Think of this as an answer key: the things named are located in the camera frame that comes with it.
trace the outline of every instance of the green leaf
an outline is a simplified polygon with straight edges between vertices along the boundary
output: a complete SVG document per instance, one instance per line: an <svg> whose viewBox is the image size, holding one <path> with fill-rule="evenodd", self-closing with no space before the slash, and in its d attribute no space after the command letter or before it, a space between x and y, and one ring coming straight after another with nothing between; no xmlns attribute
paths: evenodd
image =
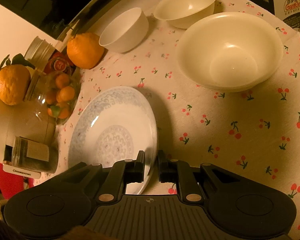
<svg viewBox="0 0 300 240"><path fill-rule="evenodd" d="M4 64L4 63L6 62L6 60L9 58L9 56L10 56L10 54L7 55L7 57L5 57L5 58L3 59L3 61L1 62L1 64L0 64L0 70L2 69L3 64Z"/></svg>
<svg viewBox="0 0 300 240"><path fill-rule="evenodd" d="M12 65L15 65L15 64L21 64L23 66L28 66L30 68L33 68L35 69L35 66L32 65L29 61L25 60L25 58L23 57L23 55L21 53L15 55L13 58L12 58Z"/></svg>
<svg viewBox="0 0 300 240"><path fill-rule="evenodd" d="M59 106L51 106L50 109L52 111L53 117L57 118L61 112L61 108Z"/></svg>

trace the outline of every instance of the table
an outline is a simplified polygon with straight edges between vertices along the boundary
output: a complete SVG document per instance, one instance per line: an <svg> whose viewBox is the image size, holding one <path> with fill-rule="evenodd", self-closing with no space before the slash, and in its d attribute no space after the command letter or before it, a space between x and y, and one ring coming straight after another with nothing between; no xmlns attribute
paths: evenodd
<svg viewBox="0 0 300 240"><path fill-rule="evenodd" d="M240 93L201 87L187 79L175 60L184 30L149 16L149 34L126 53L107 52L94 69L81 71L81 93L68 122L57 128L59 164L67 169L74 127L92 98L114 86L138 89L149 101L158 126L159 149L191 166L210 162L289 194L297 206L290 231L300 239L300 33L248 0L217 0L215 12L256 15L275 28L284 45L278 71L267 81ZM43 174L39 184L51 174ZM154 171L144 194L175 194Z"/></svg>

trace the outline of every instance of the small white bowl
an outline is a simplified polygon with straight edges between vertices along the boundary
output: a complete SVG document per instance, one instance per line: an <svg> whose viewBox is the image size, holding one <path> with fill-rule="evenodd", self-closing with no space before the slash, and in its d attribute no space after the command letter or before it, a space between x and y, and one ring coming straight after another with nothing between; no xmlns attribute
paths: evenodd
<svg viewBox="0 0 300 240"><path fill-rule="evenodd" d="M215 0L162 0L154 17L171 25L187 29L195 22L213 14Z"/></svg>
<svg viewBox="0 0 300 240"><path fill-rule="evenodd" d="M268 79L283 57L276 30L256 16L224 12L202 19L178 42L178 64L204 87L239 92Z"/></svg>
<svg viewBox="0 0 300 240"><path fill-rule="evenodd" d="M132 8L115 18L100 35L99 44L118 53L136 47L146 36L149 22L141 8Z"/></svg>

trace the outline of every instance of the blue patterned plate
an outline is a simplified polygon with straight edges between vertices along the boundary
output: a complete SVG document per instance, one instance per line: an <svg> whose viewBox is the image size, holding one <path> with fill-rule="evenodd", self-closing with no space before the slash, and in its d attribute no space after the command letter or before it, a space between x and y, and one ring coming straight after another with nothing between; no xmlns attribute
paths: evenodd
<svg viewBox="0 0 300 240"><path fill-rule="evenodd" d="M143 183L127 185L127 194L141 194L157 154L157 125L146 98L131 87L110 88L96 96L82 112L72 134L68 166L79 162L101 163L135 159L146 153Z"/></svg>

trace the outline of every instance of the orange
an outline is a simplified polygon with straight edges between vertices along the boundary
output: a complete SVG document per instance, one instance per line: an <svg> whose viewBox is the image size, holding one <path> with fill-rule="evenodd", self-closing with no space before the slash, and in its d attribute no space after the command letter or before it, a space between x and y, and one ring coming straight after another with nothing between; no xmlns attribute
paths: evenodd
<svg viewBox="0 0 300 240"><path fill-rule="evenodd" d="M23 65L7 65L0 70L0 99L9 106L22 102L30 83L30 72Z"/></svg>
<svg viewBox="0 0 300 240"><path fill-rule="evenodd" d="M67 117L70 116L69 105L66 102L57 103L57 106L59 106L61 108L58 118L66 119Z"/></svg>
<svg viewBox="0 0 300 240"><path fill-rule="evenodd" d="M105 48L99 45L99 36L94 33L77 34L67 44L69 59L79 68L91 69L100 61Z"/></svg>
<svg viewBox="0 0 300 240"><path fill-rule="evenodd" d="M47 94L46 94L46 103L48 105L52 105L57 99L56 99L56 95L57 92L50 90Z"/></svg>
<svg viewBox="0 0 300 240"><path fill-rule="evenodd" d="M60 90L58 90L56 93L56 100L57 100L57 102L62 102L62 99L60 97Z"/></svg>
<svg viewBox="0 0 300 240"><path fill-rule="evenodd" d="M54 117L53 114L52 114L51 108L48 108L48 109L47 109L47 112L48 112L48 115L50 115L51 117Z"/></svg>
<svg viewBox="0 0 300 240"><path fill-rule="evenodd" d="M62 73L56 77L55 83L57 88L62 89L70 84L70 77L69 75Z"/></svg>
<svg viewBox="0 0 300 240"><path fill-rule="evenodd" d="M75 91L73 87L67 86L60 90L59 93L57 93L57 101L58 102L67 102L72 99L74 99Z"/></svg>

